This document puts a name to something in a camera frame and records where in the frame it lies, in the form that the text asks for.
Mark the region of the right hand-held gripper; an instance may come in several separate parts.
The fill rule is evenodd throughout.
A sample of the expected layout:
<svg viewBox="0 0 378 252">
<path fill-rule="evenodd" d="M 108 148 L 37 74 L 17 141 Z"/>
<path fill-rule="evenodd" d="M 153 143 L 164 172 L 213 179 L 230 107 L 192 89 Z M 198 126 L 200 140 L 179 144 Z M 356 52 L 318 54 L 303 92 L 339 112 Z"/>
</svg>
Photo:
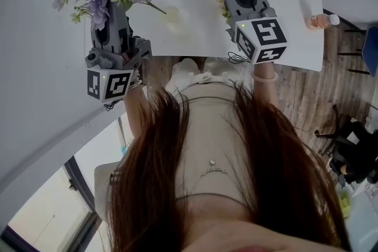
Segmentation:
<svg viewBox="0 0 378 252">
<path fill-rule="evenodd" d="M 288 48 L 288 40 L 282 28 L 282 19 L 277 17 L 268 0 L 224 0 L 232 17 L 247 13 L 243 20 L 234 23 L 232 41 L 242 52 L 245 60 L 252 64 L 274 62 Z"/>
</svg>

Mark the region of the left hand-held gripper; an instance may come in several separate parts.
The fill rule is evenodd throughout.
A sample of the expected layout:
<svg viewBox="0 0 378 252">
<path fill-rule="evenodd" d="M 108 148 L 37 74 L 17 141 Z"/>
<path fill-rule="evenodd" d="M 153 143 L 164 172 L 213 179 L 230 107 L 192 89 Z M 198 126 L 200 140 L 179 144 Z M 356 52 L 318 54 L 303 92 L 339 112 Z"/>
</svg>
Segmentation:
<svg viewBox="0 0 378 252">
<path fill-rule="evenodd" d="M 142 60 L 152 54 L 150 40 L 140 37 L 128 40 L 131 30 L 123 7 L 108 1 L 107 9 L 106 26 L 91 30 L 93 48 L 85 58 L 87 95 L 101 103 L 126 96 L 138 78 Z"/>
</svg>

